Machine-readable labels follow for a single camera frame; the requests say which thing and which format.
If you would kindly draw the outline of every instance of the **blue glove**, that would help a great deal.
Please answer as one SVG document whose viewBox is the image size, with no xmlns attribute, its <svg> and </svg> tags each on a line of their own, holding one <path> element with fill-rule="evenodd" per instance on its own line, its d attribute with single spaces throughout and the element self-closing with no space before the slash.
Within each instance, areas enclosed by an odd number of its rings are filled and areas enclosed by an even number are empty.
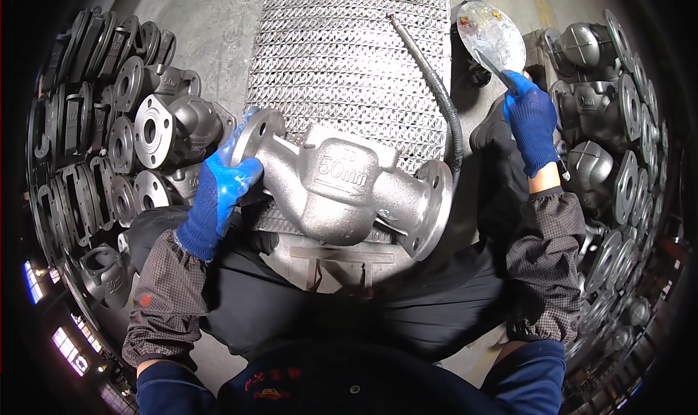
<svg viewBox="0 0 698 415">
<path fill-rule="evenodd" d="M 248 158 L 230 167 L 232 151 L 248 118 L 258 108 L 245 114 L 242 124 L 228 140 L 201 165 L 199 188 L 189 218 L 176 231 L 179 244 L 202 261 L 211 261 L 216 246 L 228 229 L 230 216 L 237 201 L 262 175 L 262 163 Z"/>
<path fill-rule="evenodd" d="M 518 96 L 512 90 L 505 94 L 504 119 L 509 123 L 517 147 L 523 158 L 523 172 L 535 177 L 542 167 L 557 162 L 558 152 L 553 143 L 553 131 L 558 116 L 550 96 L 522 74 L 502 71 L 517 86 Z"/>
</svg>

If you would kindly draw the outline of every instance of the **flexible hose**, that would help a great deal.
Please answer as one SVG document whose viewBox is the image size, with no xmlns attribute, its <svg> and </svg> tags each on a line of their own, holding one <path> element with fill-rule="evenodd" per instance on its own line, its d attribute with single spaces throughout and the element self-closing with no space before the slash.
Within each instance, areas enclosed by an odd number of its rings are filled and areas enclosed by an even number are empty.
<svg viewBox="0 0 698 415">
<path fill-rule="evenodd" d="M 414 38 L 407 32 L 407 29 L 400 23 L 400 20 L 395 17 L 395 13 L 392 11 L 385 11 L 385 14 L 395 28 L 397 34 L 402 38 L 407 50 L 412 54 L 417 65 L 420 67 L 424 79 L 426 79 L 429 88 L 432 90 L 434 96 L 436 96 L 436 100 L 441 108 L 441 114 L 446 118 L 451 129 L 453 160 L 449 168 L 453 175 L 453 188 L 456 188 L 458 186 L 458 179 L 461 176 L 461 163 L 463 162 L 463 131 L 461 129 L 461 121 L 458 119 L 456 106 L 453 105 L 451 96 L 449 96 L 443 81 L 426 60 L 424 53 L 422 53 L 422 50 L 414 41 Z"/>
</svg>

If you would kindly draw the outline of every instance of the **worker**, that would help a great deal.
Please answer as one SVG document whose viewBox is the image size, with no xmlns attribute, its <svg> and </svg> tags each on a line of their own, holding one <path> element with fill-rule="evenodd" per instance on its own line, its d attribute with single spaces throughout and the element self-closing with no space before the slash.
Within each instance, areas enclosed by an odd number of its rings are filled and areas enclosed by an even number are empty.
<svg viewBox="0 0 698 415">
<path fill-rule="evenodd" d="M 557 414 L 584 219 L 560 186 L 550 97 L 506 74 L 516 93 L 470 138 L 480 240 L 369 300 L 298 289 L 259 256 L 278 239 L 250 244 L 233 212 L 262 165 L 228 166 L 246 114 L 202 164 L 190 209 L 149 210 L 131 228 L 147 256 L 123 347 L 140 413 Z M 480 389 L 434 365 L 502 322 L 508 342 Z M 193 373 L 201 330 L 249 361 L 217 398 Z"/>
</svg>

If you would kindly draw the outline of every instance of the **checkered sleeve protector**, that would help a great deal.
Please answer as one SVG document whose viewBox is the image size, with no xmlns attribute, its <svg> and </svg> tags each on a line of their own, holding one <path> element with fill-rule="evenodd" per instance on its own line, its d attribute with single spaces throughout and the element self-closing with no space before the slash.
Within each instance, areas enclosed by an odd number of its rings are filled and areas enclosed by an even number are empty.
<svg viewBox="0 0 698 415">
<path fill-rule="evenodd" d="M 580 309 L 575 259 L 584 238 L 577 196 L 555 193 L 527 201 L 521 226 L 507 253 L 518 294 L 507 322 L 511 341 L 552 339 L 569 344 L 577 337 Z"/>
<path fill-rule="evenodd" d="M 122 355 L 136 367 L 144 360 L 167 358 L 188 363 L 201 338 L 199 318 L 209 314 L 202 290 L 203 262 L 183 251 L 172 229 L 155 241 L 135 289 Z"/>
</svg>

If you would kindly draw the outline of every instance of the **pile of castings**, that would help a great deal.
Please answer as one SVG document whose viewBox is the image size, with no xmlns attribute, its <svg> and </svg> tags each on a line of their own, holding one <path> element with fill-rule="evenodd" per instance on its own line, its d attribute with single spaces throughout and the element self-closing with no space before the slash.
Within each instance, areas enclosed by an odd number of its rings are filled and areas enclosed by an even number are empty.
<svg viewBox="0 0 698 415">
<path fill-rule="evenodd" d="M 604 17 L 605 26 L 574 23 L 524 37 L 543 54 L 538 63 L 562 137 L 556 147 L 570 171 L 563 187 L 588 217 L 578 258 L 579 339 L 568 358 L 600 342 L 606 351 L 632 343 L 633 324 L 622 315 L 639 301 L 667 181 L 667 125 L 653 83 L 617 18 L 607 9 Z"/>
<path fill-rule="evenodd" d="M 200 163 L 234 128 L 199 97 L 196 72 L 170 66 L 176 44 L 152 21 L 83 9 L 42 70 L 28 125 L 29 202 L 49 266 L 68 273 L 80 301 L 89 292 L 107 307 L 126 304 L 133 273 L 119 233 L 143 210 L 191 202 Z"/>
</svg>

